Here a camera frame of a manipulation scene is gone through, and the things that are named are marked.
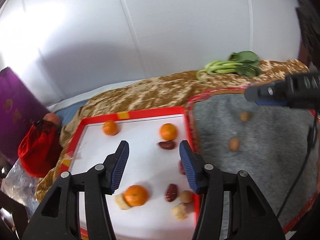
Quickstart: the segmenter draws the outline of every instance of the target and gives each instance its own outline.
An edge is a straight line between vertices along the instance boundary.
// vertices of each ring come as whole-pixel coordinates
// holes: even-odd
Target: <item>white tray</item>
[[[117,239],[120,240],[186,240],[191,239],[195,228],[194,213],[188,219],[178,221],[171,208],[180,203],[179,198],[168,203],[164,194],[170,183],[177,184],[179,191],[190,190],[185,175],[179,173],[179,143],[187,140],[183,114],[117,122],[120,132],[107,136],[102,131],[103,123],[86,125],[76,146],[69,168],[72,174],[88,171],[106,156],[116,151],[121,140],[129,143],[129,158],[119,188],[114,195],[123,193],[129,186],[143,185],[150,194],[149,200],[140,207],[120,210],[113,196],[106,195],[109,214]],[[163,150],[160,127],[173,123],[178,128],[177,146]],[[80,226],[86,230],[84,193],[79,196]]]

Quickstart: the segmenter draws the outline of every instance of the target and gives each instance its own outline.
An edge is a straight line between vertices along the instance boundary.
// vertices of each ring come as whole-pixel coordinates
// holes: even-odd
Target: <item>screw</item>
[[[271,96],[273,95],[273,90],[272,90],[271,87],[268,88],[268,93],[269,93],[269,95],[271,95]]]
[[[104,166],[103,166],[103,164],[97,164],[94,168],[95,168],[97,171],[101,171],[101,170],[103,170]]]
[[[212,170],[213,169],[213,165],[212,164],[210,164],[210,163],[207,163],[205,166],[204,166],[204,168],[206,169],[206,170]]]
[[[246,171],[239,171],[239,175],[241,177],[246,177],[246,176],[248,176],[248,173]]]
[[[69,176],[69,172],[67,172],[67,171],[64,171],[63,173],[61,173],[61,175],[60,175],[62,178],[66,178],[66,177],[68,177]]]

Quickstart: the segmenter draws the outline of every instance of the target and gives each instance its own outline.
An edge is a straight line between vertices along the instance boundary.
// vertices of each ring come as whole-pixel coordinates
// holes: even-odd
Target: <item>mandarin orange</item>
[[[160,135],[166,141],[173,141],[177,135],[177,128],[172,123],[166,123],[160,128]]]
[[[124,192],[123,198],[131,207],[142,206],[148,200],[149,193],[141,185],[132,185]]]
[[[116,135],[119,132],[118,126],[114,121],[108,120],[103,124],[103,132],[106,135]]]

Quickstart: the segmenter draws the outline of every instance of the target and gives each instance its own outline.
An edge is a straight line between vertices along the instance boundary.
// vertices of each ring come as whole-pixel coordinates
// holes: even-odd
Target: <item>green vegetable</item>
[[[201,73],[208,75],[229,74],[235,73],[246,77],[254,77],[261,74],[259,57],[252,51],[241,51],[232,53],[229,60],[220,61],[214,60],[209,62],[196,73],[196,78],[200,80]]]

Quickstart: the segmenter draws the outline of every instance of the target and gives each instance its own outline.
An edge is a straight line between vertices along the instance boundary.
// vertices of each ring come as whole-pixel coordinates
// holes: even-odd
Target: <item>beige cloth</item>
[[[235,74],[225,74],[208,76],[205,82],[196,80],[196,71],[186,71],[164,77],[145,79],[125,88],[110,90],[91,98],[78,111],[73,120],[63,127],[60,143],[64,149],[56,167],[50,170],[44,179],[40,180],[36,190],[37,200],[41,201],[43,199],[59,175],[72,135],[83,118],[122,111],[183,106],[191,97],[208,90],[239,87],[254,82],[272,82],[284,79],[286,74],[308,71],[307,67],[298,60],[288,60],[286,62],[262,60],[260,68],[262,74],[258,77],[247,78]]]

